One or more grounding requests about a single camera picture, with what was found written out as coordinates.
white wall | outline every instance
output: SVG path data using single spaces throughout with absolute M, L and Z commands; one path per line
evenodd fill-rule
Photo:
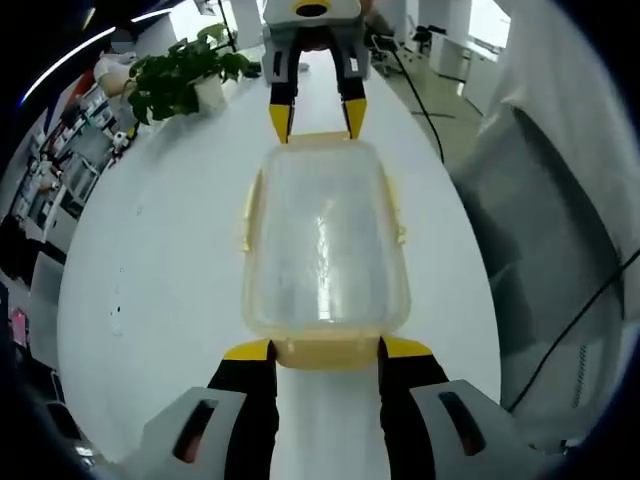
M 196 39 L 198 32 L 204 27 L 222 23 L 222 15 L 219 14 L 218 3 L 213 2 L 211 5 L 218 15 L 200 15 L 198 7 L 193 0 L 185 0 L 176 5 L 169 14 L 174 36 L 178 40 L 186 38 L 189 41 L 193 41 Z M 229 4 L 229 0 L 223 0 L 222 6 L 224 7 L 224 14 L 227 17 L 229 28 L 231 30 L 237 30 L 235 15 Z
M 450 0 L 447 36 L 458 42 L 469 39 L 471 0 Z
M 262 43 L 262 21 L 256 0 L 231 0 L 238 27 L 238 48 L 251 48 Z
M 164 55 L 167 53 L 167 50 L 171 45 L 183 38 L 176 38 L 176 32 L 174 31 L 173 24 L 171 23 L 171 15 L 173 15 L 173 12 L 161 18 L 147 30 L 142 32 L 142 35 L 138 38 L 135 46 L 135 51 L 138 54 L 138 57 L 142 58 L 146 55 Z
M 420 0 L 419 25 L 447 28 L 450 4 L 451 0 Z
M 404 41 L 409 44 L 420 25 L 420 0 L 405 0 L 404 11 Z
M 396 37 L 403 38 L 406 0 L 377 0 L 374 2 L 374 7 L 387 21 L 391 30 L 396 32 Z

white flower pot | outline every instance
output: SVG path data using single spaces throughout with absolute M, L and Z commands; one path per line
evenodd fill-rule
M 216 110 L 226 103 L 224 93 L 222 92 L 222 82 L 220 77 L 205 78 L 194 85 L 196 95 L 198 95 L 198 103 L 200 110 L 212 111 Z

white table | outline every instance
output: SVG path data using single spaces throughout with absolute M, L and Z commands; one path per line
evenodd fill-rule
M 309 54 L 294 133 L 344 130 L 327 52 Z M 230 85 L 217 118 L 174 118 L 142 132 L 105 172 L 71 244 L 59 303 L 59 362 L 69 409 L 112 461 L 144 424 L 226 350 L 254 336 L 241 313 L 242 215 L 277 145 L 262 80 Z M 471 226 L 408 110 L 372 73 L 361 139 L 399 187 L 412 311 L 400 334 L 429 345 L 451 379 L 500 396 L 497 328 Z M 388 478 L 375 368 L 278 371 L 278 479 Z

floor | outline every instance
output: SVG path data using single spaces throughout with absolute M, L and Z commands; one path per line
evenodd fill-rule
M 473 151 L 482 116 L 461 95 L 461 82 L 440 77 L 429 68 L 427 62 L 426 57 L 418 60 L 416 67 L 410 69 L 409 76 L 438 131 L 445 164 L 455 166 Z M 429 137 L 437 153 L 438 146 L 433 130 L 421 113 L 404 75 L 392 74 L 386 80 L 407 108 L 415 112 L 416 121 Z

potted plant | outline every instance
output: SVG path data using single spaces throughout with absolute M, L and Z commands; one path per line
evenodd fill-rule
M 198 112 L 201 103 L 215 107 L 224 100 L 221 83 L 237 80 L 252 67 L 242 54 L 218 52 L 224 30 L 223 24 L 211 25 L 195 41 L 182 39 L 166 55 L 146 56 L 131 67 L 135 87 L 129 103 L 140 122 L 149 124 L 149 112 L 153 120 L 164 120 Z

